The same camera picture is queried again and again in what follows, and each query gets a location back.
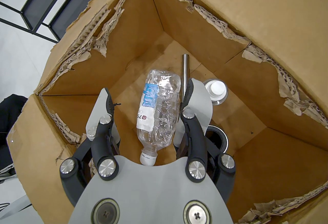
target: black cylindrical container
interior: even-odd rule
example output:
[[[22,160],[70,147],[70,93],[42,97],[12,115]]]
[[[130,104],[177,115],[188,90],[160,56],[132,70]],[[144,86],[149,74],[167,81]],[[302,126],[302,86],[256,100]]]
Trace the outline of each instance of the black cylindrical container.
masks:
[[[223,153],[228,149],[228,137],[225,132],[214,125],[209,125],[205,136]]]

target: bottle label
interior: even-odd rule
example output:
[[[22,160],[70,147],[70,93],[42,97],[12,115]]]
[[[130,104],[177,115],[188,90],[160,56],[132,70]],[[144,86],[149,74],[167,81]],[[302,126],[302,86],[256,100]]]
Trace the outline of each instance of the bottle label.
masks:
[[[137,128],[151,132],[154,127],[154,114],[158,93],[158,85],[145,84],[145,88],[140,100]]]

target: white lid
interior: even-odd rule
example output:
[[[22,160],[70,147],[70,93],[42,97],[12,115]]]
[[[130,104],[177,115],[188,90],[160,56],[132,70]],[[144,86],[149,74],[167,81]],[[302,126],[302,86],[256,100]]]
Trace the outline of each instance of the white lid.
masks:
[[[222,100],[227,94],[225,83],[220,80],[212,80],[206,84],[206,89],[211,96],[212,101]]]
[[[156,162],[156,158],[157,156],[150,156],[142,152],[140,155],[140,162],[143,165],[153,166]]]

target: metal tube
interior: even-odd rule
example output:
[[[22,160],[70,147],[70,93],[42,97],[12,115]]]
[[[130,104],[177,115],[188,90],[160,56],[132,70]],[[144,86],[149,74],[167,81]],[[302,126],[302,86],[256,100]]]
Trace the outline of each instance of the metal tube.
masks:
[[[0,18],[0,22],[1,22],[1,23],[4,23],[4,24],[6,24],[6,25],[12,26],[12,27],[14,27],[14,28],[18,28],[18,29],[20,29],[20,30],[22,30],[22,31],[25,31],[25,32],[27,32],[27,33],[30,33],[30,34],[32,34],[32,35],[38,36],[38,37],[40,37],[40,38],[42,38],[42,39],[45,39],[45,40],[51,41],[51,42],[53,42],[53,43],[58,43],[58,41],[56,41],[56,40],[50,39],[50,38],[48,38],[48,37],[46,37],[46,36],[43,36],[43,35],[41,35],[41,34],[39,34],[39,33],[33,32],[33,31],[31,31],[31,30],[29,30],[29,29],[27,29],[27,28],[25,28],[25,27],[19,26],[19,25],[17,25],[17,24],[14,24],[14,23],[12,23],[12,22],[9,22],[9,21],[7,21],[7,20],[5,20],[5,19]]]
[[[9,8],[10,10],[12,10],[12,11],[14,11],[14,12],[20,14],[20,11],[19,11],[19,10],[15,9],[15,8],[13,8],[13,7],[11,7],[11,6],[7,5],[7,4],[5,4],[5,3],[2,3],[1,1],[0,1],[0,5],[1,5],[1,6],[4,6],[4,7],[6,7],[6,8]]]
[[[190,65],[189,65],[189,55],[184,54],[182,55],[182,80],[181,80],[181,95],[182,95],[182,101],[184,99],[184,95],[187,89],[188,79],[190,76]]]

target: blue label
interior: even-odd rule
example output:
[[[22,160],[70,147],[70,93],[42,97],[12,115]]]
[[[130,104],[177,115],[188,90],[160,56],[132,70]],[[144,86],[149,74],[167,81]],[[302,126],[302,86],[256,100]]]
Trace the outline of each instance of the blue label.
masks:
[[[156,84],[145,84],[144,88],[144,102],[142,106],[149,108],[155,108],[157,100],[158,85]]]

